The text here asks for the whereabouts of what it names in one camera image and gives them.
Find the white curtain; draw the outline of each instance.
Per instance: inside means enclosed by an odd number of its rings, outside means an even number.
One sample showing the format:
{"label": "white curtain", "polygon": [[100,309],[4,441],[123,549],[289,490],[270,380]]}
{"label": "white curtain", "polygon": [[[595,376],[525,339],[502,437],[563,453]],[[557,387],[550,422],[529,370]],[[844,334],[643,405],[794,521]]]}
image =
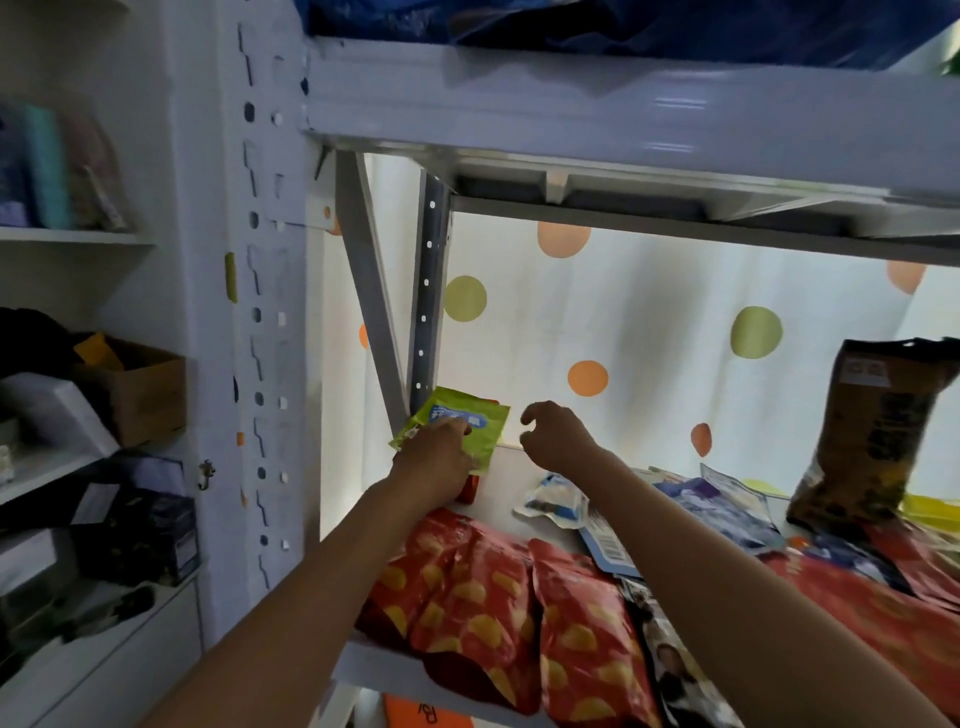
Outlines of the white curtain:
{"label": "white curtain", "polygon": [[[413,288],[419,169],[368,167],[401,359]],[[513,408],[572,407],[627,462],[713,468],[792,493],[816,444],[845,338],[960,335],[953,269],[457,214],[438,383]],[[343,241],[323,251],[324,533],[389,469],[389,427]],[[958,497],[943,397],[912,488]]]}

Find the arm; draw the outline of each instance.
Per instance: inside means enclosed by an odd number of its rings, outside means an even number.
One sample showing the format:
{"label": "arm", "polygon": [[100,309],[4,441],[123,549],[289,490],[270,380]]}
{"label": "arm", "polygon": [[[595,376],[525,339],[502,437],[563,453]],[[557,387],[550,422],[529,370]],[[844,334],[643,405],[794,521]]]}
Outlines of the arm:
{"label": "arm", "polygon": [[141,728],[304,728],[377,576],[414,524],[463,487],[467,431],[460,420],[424,427],[390,475],[204,655]]}
{"label": "arm", "polygon": [[684,644],[748,726],[950,726],[892,666],[760,562],[601,449],[554,402],[520,443],[600,509]]}

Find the green snack packet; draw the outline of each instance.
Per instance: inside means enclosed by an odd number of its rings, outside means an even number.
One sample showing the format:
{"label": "green snack packet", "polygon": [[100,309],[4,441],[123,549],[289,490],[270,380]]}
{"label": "green snack packet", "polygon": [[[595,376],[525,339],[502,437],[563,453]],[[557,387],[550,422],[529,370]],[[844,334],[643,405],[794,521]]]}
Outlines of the green snack packet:
{"label": "green snack packet", "polygon": [[481,400],[455,389],[437,387],[423,403],[423,407],[391,441],[390,447],[399,450],[404,440],[413,437],[417,430],[428,423],[443,417],[459,417],[472,427],[472,432],[464,438],[464,452],[473,458],[475,465],[470,474],[479,475],[490,467],[493,449],[496,448],[509,414],[510,407],[505,404]]}

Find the hand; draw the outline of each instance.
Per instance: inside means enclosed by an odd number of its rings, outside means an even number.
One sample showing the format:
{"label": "hand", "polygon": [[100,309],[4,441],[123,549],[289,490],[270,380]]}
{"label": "hand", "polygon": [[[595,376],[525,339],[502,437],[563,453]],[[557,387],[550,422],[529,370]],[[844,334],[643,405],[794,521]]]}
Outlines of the hand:
{"label": "hand", "polygon": [[473,467],[463,450],[470,433],[465,420],[444,417],[424,425],[394,457],[389,480],[402,484],[404,496],[419,510],[419,518],[457,497]]}
{"label": "hand", "polygon": [[520,435],[520,444],[545,470],[572,480],[573,471],[584,458],[600,449],[573,410],[554,401],[538,401],[527,407],[520,424],[531,422],[537,426]]}

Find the blue label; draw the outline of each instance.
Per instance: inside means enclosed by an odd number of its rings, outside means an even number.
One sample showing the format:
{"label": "blue label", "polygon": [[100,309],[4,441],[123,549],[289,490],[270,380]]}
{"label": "blue label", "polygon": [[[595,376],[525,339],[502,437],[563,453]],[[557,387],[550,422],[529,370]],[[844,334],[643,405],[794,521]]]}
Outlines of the blue label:
{"label": "blue label", "polygon": [[476,412],[467,412],[462,409],[450,409],[442,404],[434,404],[430,410],[430,422],[439,420],[442,417],[456,417],[460,420],[469,422],[473,429],[483,429],[487,426],[487,418]]}

